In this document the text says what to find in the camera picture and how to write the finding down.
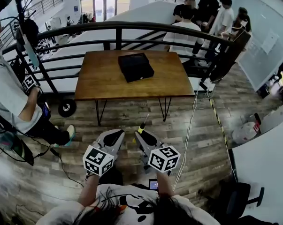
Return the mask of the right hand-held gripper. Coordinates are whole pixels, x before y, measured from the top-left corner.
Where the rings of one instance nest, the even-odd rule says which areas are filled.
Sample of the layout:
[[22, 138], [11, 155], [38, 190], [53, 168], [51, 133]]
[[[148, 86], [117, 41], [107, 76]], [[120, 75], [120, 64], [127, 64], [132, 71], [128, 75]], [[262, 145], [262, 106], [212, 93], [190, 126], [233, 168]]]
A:
[[144, 153], [149, 153], [144, 158], [144, 170], [147, 173], [155, 169], [170, 174], [177, 167], [181, 154], [173, 146], [160, 147], [163, 142], [155, 134], [147, 130], [142, 133], [135, 131], [135, 140]]

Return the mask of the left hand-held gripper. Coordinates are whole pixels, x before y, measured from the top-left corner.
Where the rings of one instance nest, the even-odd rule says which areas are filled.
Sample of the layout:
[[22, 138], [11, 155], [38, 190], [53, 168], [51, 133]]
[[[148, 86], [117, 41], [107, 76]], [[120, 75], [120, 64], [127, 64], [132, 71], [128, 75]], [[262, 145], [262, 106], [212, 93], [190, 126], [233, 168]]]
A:
[[110, 170], [117, 159], [125, 132], [122, 129], [112, 129], [99, 135], [97, 142], [88, 146], [84, 156], [84, 168], [98, 176]]

